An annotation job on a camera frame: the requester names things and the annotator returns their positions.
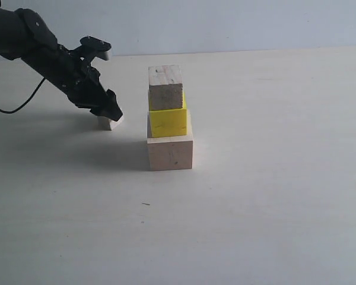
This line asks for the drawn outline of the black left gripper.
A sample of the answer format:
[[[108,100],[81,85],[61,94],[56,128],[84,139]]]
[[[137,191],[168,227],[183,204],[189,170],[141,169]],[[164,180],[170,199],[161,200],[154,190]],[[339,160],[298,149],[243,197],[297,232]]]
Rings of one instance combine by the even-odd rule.
[[[91,61],[101,53],[83,45],[69,50],[58,44],[55,50],[41,47],[22,56],[21,60],[63,92],[76,107],[119,121],[123,112],[116,93],[103,88],[100,73],[91,66]]]

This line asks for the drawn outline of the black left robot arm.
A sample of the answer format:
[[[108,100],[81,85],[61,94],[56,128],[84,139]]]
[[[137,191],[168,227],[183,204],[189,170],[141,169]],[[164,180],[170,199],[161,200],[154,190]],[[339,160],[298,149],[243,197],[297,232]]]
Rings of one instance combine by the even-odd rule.
[[[76,107],[119,121],[122,116],[114,91],[104,89],[94,58],[109,60],[110,43],[92,36],[67,49],[58,43],[41,16],[31,9],[0,8],[0,56],[20,59],[63,92]]]

